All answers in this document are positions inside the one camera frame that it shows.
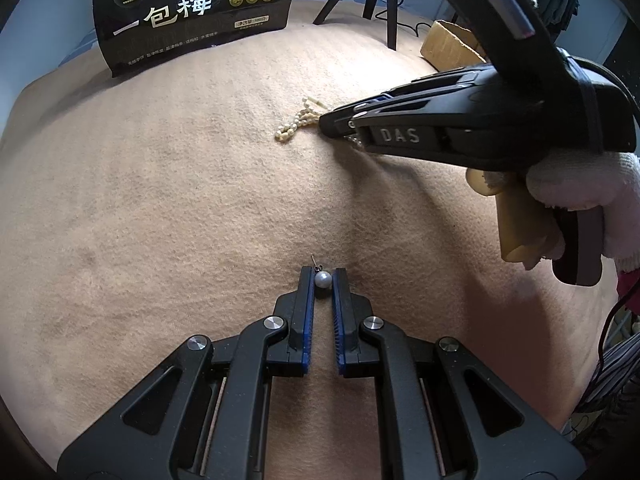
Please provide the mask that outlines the white gloved right hand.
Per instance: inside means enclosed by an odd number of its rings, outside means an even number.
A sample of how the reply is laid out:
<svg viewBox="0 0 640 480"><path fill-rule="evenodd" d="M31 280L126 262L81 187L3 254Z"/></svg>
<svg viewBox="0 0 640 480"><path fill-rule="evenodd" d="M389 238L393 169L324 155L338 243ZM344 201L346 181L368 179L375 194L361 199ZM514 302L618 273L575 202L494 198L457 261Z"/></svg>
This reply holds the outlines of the white gloved right hand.
<svg viewBox="0 0 640 480"><path fill-rule="evenodd" d="M494 196L501 257L533 269L540 260L558 260L567 237L552 210L587 211L601 207L602 255L620 273L639 271L639 159L632 153L555 152L526 174L466 170L478 194Z"/></svg>

